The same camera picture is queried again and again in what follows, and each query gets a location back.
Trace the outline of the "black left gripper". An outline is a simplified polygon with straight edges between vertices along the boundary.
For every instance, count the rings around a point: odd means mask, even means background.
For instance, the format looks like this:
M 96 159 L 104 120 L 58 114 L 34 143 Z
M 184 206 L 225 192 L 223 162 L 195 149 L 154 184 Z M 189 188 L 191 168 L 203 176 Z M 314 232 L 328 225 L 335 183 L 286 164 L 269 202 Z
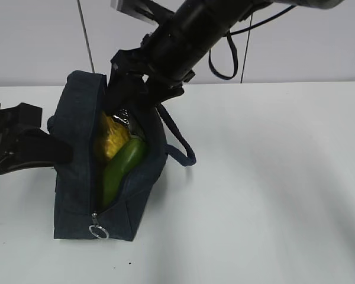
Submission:
M 69 144 L 39 129 L 42 114 L 23 102 L 5 109 L 0 104 L 0 175 L 72 161 Z

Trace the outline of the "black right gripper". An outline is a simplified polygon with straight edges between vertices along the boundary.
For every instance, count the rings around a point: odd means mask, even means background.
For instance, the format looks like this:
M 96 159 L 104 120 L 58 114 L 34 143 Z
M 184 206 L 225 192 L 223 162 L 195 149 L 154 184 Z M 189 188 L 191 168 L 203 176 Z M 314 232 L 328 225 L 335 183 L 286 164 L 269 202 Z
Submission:
M 157 59 L 147 54 L 150 35 L 143 38 L 137 49 L 118 50 L 111 59 L 111 74 L 106 89 L 106 114 L 112 115 L 125 104 L 128 109 L 146 111 L 162 102 L 184 94 L 182 84 L 194 77 L 190 67 L 184 67 L 177 56 L 157 52 Z M 142 77 L 149 79 L 143 84 Z

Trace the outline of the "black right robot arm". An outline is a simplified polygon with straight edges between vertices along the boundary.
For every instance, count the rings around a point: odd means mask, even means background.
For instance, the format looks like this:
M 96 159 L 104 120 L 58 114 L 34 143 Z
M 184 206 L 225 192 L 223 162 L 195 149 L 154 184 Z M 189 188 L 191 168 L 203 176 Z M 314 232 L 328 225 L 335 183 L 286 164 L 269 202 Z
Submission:
M 224 37 L 233 44 L 231 27 L 272 3 L 185 1 L 173 12 L 154 1 L 112 1 L 117 11 L 158 27 L 139 48 L 118 50 L 111 59 L 104 111 L 113 114 L 127 104 L 148 108 L 181 96 L 207 52 Z

